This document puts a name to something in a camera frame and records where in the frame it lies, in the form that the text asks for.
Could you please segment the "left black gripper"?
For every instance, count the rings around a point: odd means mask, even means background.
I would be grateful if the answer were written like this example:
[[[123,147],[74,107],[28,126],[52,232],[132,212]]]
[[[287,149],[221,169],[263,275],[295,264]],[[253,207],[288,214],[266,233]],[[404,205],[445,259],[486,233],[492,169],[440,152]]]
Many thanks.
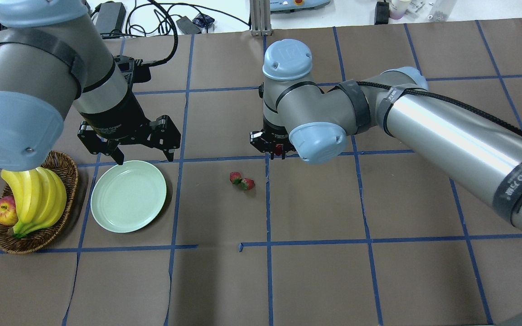
[[[150,80],[150,68],[141,59],[118,55],[103,78],[84,87],[78,112],[85,122],[80,124],[78,138],[89,153],[110,156],[123,165],[120,143],[144,143],[161,150],[168,162],[174,161],[182,134],[168,115],[149,120],[132,91],[135,83]]]

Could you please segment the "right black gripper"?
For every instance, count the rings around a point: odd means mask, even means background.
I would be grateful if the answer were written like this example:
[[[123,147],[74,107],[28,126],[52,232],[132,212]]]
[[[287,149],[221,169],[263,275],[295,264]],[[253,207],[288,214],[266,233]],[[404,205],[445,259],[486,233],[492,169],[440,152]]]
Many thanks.
[[[289,134],[284,126],[277,126],[270,122],[263,122],[263,128],[249,134],[249,143],[261,153],[267,153],[270,160],[274,159],[276,144],[280,144],[281,159],[284,160],[290,151],[295,151],[290,142]]]

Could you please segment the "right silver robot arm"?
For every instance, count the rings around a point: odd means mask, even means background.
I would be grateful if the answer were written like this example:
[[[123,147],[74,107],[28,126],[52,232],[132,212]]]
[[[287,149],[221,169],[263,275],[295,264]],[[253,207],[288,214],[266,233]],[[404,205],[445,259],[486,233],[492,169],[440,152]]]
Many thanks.
[[[271,44],[264,55],[263,128],[250,143],[262,153],[294,151],[322,164],[338,156],[351,135],[379,126],[522,231],[522,130],[483,110],[431,93],[414,67],[348,80],[323,91],[311,71],[313,55],[296,39]]]

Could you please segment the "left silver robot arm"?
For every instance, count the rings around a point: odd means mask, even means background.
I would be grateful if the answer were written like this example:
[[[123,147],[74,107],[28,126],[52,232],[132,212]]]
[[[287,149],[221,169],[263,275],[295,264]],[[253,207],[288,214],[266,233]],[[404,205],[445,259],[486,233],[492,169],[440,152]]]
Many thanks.
[[[167,115],[147,118],[132,91],[150,68],[113,56],[81,0],[0,0],[0,169],[27,171],[45,161],[71,108],[91,154],[124,163],[120,146],[156,148],[168,161],[182,136]]]

